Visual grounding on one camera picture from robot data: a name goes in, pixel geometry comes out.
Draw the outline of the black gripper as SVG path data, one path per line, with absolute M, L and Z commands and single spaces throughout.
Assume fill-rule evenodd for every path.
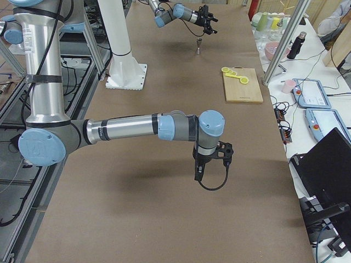
M 193 149 L 193 158 L 195 160 L 195 181 L 202 181 L 206 163 L 215 157 L 215 152 L 210 155 L 202 155 L 196 148 Z
M 214 30 L 207 21 L 218 22 L 218 19 L 213 15 L 209 15 L 208 13 L 197 13 L 196 25 L 203 27 L 203 32 L 207 35 L 217 34 L 218 31 Z

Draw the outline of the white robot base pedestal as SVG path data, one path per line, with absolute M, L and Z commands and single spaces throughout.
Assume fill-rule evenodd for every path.
M 100 0 L 98 4 L 112 52 L 106 87 L 142 90 L 148 66 L 133 57 L 122 2 Z

